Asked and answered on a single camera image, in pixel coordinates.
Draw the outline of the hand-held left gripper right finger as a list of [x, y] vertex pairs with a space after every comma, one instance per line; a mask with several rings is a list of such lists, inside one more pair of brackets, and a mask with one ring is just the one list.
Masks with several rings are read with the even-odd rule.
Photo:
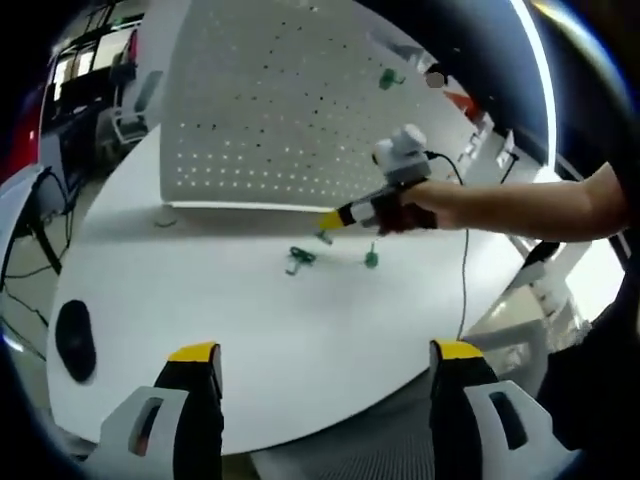
[[430, 428], [438, 479], [559, 479], [565, 447], [550, 414], [482, 352], [463, 341], [430, 343]]

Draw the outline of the person's right hand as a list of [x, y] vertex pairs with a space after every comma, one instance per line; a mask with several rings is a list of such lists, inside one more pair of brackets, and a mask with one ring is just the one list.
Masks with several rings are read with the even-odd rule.
[[444, 230], [445, 218], [417, 197], [418, 184], [392, 189], [372, 201], [377, 233], [380, 236], [414, 230]]

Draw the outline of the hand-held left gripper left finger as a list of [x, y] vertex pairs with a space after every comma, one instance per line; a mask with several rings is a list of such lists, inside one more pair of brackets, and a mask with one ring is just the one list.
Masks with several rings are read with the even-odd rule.
[[220, 479], [222, 369], [216, 342], [169, 355], [151, 386], [131, 393], [103, 421], [99, 479]]

